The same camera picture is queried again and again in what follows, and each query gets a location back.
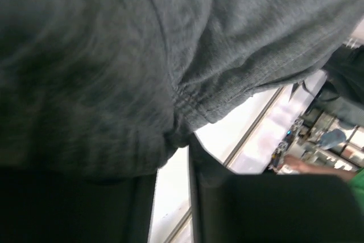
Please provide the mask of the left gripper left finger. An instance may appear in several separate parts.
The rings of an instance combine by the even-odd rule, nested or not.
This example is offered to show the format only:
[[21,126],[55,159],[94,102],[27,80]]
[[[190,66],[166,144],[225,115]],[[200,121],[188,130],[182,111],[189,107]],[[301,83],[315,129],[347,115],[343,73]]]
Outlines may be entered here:
[[1,241],[147,242],[155,184],[1,169]]

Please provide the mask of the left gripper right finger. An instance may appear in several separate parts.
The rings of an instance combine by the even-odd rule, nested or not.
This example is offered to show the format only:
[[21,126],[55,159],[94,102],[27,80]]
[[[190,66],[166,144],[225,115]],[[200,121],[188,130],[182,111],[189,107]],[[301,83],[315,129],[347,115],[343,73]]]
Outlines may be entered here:
[[236,174],[189,138],[195,242],[362,242],[363,214],[335,176]]

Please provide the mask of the grey shorts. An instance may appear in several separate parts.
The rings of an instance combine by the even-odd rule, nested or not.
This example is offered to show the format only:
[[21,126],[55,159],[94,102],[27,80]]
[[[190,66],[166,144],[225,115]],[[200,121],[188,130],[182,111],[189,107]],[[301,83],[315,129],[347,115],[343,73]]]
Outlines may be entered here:
[[319,70],[362,16],[363,0],[1,0],[1,165],[152,174]]

